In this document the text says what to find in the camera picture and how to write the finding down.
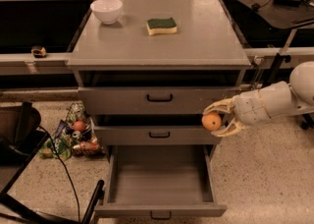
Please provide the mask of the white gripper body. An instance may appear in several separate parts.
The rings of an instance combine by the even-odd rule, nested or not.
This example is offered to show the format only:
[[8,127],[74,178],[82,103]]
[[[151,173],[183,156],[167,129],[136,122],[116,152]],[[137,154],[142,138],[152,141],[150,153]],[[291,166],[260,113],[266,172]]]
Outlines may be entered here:
[[236,118],[246,126],[253,126],[270,119],[258,89],[235,96],[234,112]]

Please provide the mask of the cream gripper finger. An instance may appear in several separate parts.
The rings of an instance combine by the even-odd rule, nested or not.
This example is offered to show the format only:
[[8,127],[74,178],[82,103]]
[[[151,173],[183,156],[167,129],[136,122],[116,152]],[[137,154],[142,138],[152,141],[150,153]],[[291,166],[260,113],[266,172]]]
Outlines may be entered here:
[[207,115],[210,112],[217,112],[217,113],[227,113],[231,114],[233,112],[234,107],[234,100],[232,98],[223,99],[220,101],[216,101],[211,105],[207,106],[203,114]]
[[244,125],[237,118],[233,118],[226,127],[213,131],[212,135],[217,138],[225,138],[237,134],[244,129]]

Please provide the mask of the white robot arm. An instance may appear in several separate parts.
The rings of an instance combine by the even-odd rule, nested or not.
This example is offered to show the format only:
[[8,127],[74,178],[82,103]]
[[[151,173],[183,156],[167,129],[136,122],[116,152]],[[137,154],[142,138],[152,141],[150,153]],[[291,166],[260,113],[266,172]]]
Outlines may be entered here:
[[289,82],[278,82],[245,91],[212,103],[203,111],[202,125],[218,138],[283,115],[314,112],[314,62],[296,66]]

